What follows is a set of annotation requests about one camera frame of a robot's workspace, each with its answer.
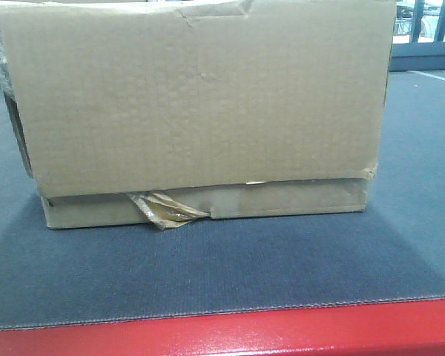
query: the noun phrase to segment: clear plastic wrap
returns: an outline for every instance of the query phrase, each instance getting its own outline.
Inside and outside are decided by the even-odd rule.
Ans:
[[[4,53],[3,43],[0,37],[0,87],[11,99],[15,100],[13,95],[13,86],[8,75],[7,57]]]

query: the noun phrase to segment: red table edge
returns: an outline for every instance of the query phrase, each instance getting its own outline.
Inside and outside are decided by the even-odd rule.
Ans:
[[[7,330],[2,355],[445,355],[445,299]]]

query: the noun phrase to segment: dark gray mat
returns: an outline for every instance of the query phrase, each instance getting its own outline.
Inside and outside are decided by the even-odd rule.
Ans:
[[[445,82],[386,105],[365,213],[51,231],[0,93],[0,329],[445,297]]]

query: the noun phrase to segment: box flap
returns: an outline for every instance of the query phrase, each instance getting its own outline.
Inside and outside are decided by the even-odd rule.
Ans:
[[[0,1],[44,197],[367,178],[395,2]]]

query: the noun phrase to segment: brown cardboard box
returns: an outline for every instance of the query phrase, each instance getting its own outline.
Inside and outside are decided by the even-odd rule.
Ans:
[[[147,217],[363,210],[394,12],[392,0],[0,1],[12,116],[48,225],[145,221],[132,192],[147,192]]]

